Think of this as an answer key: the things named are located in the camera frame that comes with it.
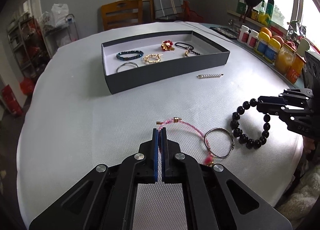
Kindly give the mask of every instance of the silver bracelet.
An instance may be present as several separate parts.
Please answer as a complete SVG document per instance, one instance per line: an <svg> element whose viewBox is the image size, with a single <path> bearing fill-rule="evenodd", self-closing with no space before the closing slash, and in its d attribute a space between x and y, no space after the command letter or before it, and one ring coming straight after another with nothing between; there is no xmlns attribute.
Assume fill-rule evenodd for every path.
<svg viewBox="0 0 320 230"><path fill-rule="evenodd" d="M207 145L207 136L208 136L209 133L211 133L211 132L213 132L213 131L221 131L221 132L224 132L224 133L226 133L226 134L230 137L230 139L231 139L231 149L229 150L229 152L228 152L227 155L225 155L225 156L218 156L217 154L213 153L212 150L210 149L210 147ZM225 128L213 128L213 129L207 131L207 133L204 135L204 145L205 145L205 147L207 148L207 150L208 150L209 152L211 152L214 156L216 156L216 157L218 157L218 158L221 158L221 159L227 158L227 157L230 155L230 153L232 152L233 148L235 147L235 143L234 143L234 141L233 141L233 135L232 135L228 130L226 130Z"/></svg>
<svg viewBox="0 0 320 230"><path fill-rule="evenodd" d="M119 68L121 68L121 67L123 67L123 66L125 66L125 65L130 65L130 64L135 65L136 67L139 67L136 63L126 62L126 63L122 64L121 66L118 66L118 68L117 68L117 70L116 70L116 73L118 73Z"/></svg>

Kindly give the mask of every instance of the black box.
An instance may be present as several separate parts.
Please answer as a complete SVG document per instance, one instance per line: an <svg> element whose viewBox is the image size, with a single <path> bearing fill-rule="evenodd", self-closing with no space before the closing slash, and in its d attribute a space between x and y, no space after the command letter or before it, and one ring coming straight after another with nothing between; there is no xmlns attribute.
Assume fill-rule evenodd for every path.
<svg viewBox="0 0 320 230"><path fill-rule="evenodd" d="M185 57L186 50L175 45L173 45L174 51L164 52L161 49L163 40L171 40L173 44L176 42L192 44L194 51L201 53L201 55L189 53L189 57ZM163 55L161 56L161 62L153 64L144 64L143 57L131 60L130 62L135 62L142 66L124 71L119 70L118 73L115 73L116 67L126 62L118 60L116 54L129 50L142 50L144 56L158 53ZM148 33L112 40L102 44L103 70L112 94L162 79L225 65L229 54L230 51L195 31Z"/></svg>

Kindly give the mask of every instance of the black bead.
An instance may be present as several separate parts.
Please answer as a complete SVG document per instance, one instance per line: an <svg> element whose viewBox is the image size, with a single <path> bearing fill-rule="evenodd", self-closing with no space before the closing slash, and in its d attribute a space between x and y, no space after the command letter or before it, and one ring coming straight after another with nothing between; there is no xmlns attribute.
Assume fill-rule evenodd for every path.
<svg viewBox="0 0 320 230"><path fill-rule="evenodd" d="M252 107L255 107L255 106L257 106L257 100L256 99L254 99L254 98L252 98L251 100L250 100L250 105L252 106Z"/></svg>
<svg viewBox="0 0 320 230"><path fill-rule="evenodd" d="M248 148L248 149L252 149L252 147L254 146L254 139L249 139L247 141L247 143L245 144L245 146Z"/></svg>
<svg viewBox="0 0 320 230"><path fill-rule="evenodd" d="M270 130L270 123L266 122L264 125L263 125L263 129L268 131Z"/></svg>
<svg viewBox="0 0 320 230"><path fill-rule="evenodd" d="M265 145L266 142L267 142L267 138L265 138L264 136L261 136L261 137L259 138L259 140L261 141L261 144L262 144L262 145Z"/></svg>
<svg viewBox="0 0 320 230"><path fill-rule="evenodd" d="M260 140L255 140L254 141L254 146L253 146L255 149L258 149L261 147L261 141Z"/></svg>
<svg viewBox="0 0 320 230"><path fill-rule="evenodd" d="M233 130L234 137L238 138L242 134L242 130L240 128L236 128Z"/></svg>
<svg viewBox="0 0 320 230"><path fill-rule="evenodd" d="M243 108L248 110L250 108L250 103L248 101L243 102L242 104Z"/></svg>
<svg viewBox="0 0 320 230"><path fill-rule="evenodd" d="M261 133L261 135L262 135L263 137L265 137L265 138L268 138L268 137L269 137L269 132L268 132L268 131L263 131L263 132Z"/></svg>
<svg viewBox="0 0 320 230"><path fill-rule="evenodd" d="M232 121L230 122L230 126L231 126L231 129L232 129L232 130L238 128L238 127L239 127L239 122L238 122L238 120L232 120Z"/></svg>
<svg viewBox="0 0 320 230"><path fill-rule="evenodd" d="M239 113L238 113L238 112L234 112L234 113L232 114L232 119L233 119L233 120L239 120L239 119L240 119Z"/></svg>
<svg viewBox="0 0 320 230"><path fill-rule="evenodd" d="M264 117L263 117L263 120L265 122L269 122L270 121L270 115L266 114Z"/></svg>
<svg viewBox="0 0 320 230"><path fill-rule="evenodd" d="M237 108L237 112L241 115L241 114L244 114L244 108L242 106L239 106Z"/></svg>
<svg viewBox="0 0 320 230"><path fill-rule="evenodd" d="M247 143L247 141L248 141L248 136L246 135L246 134L242 134L242 135L240 135L240 137L239 137L239 143L241 143L241 144L246 144Z"/></svg>

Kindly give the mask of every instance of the red bag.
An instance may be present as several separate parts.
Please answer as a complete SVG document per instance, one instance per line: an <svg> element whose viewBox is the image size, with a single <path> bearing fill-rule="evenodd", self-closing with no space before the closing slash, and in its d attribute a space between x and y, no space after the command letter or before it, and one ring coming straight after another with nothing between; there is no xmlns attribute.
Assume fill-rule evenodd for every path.
<svg viewBox="0 0 320 230"><path fill-rule="evenodd" d="M16 97L13 94L11 87L9 85L7 85L2 89L1 92L2 92L2 97L3 97L4 101L6 102L7 107L10 110L10 112L14 115L21 116L23 111L22 111L21 106L19 105Z"/></svg>
<svg viewBox="0 0 320 230"><path fill-rule="evenodd" d="M20 89L24 95L30 96L33 94L33 91L35 90L35 84L30 78L24 78L23 81L20 83Z"/></svg>
<svg viewBox="0 0 320 230"><path fill-rule="evenodd" d="M184 9L184 22L203 23L203 17L201 17L195 11L190 10L188 1L183 1L182 9Z"/></svg>

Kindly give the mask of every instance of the black bead bracelet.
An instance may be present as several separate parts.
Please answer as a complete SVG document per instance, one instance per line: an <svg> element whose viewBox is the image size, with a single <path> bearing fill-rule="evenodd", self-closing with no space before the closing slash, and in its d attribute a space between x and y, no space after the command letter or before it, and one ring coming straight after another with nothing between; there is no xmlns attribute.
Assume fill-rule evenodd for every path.
<svg viewBox="0 0 320 230"><path fill-rule="evenodd" d="M264 131L261 133L261 137L257 140L249 139L246 134L243 134L243 131L239 128L239 119L240 115L244 114L245 110L248 110L251 106L257 106L258 101L256 99L251 99L250 102L245 101L242 106L237 108L237 111L232 114L232 121L230 122L231 129L233 129L233 136L235 138L239 137L239 143L245 144L248 149L252 147L255 149L260 148L262 145L265 145L267 138L269 137L270 130L270 115L265 114L263 120L265 124L263 125Z"/></svg>
<svg viewBox="0 0 320 230"><path fill-rule="evenodd" d="M122 55L127 55L127 54L137 54L137 55L133 56L133 57L122 57ZM141 50L123 51L123 52L120 52L116 55L117 59L123 60L123 61L134 60L137 58L141 58L142 56L143 56L143 52Z"/></svg>

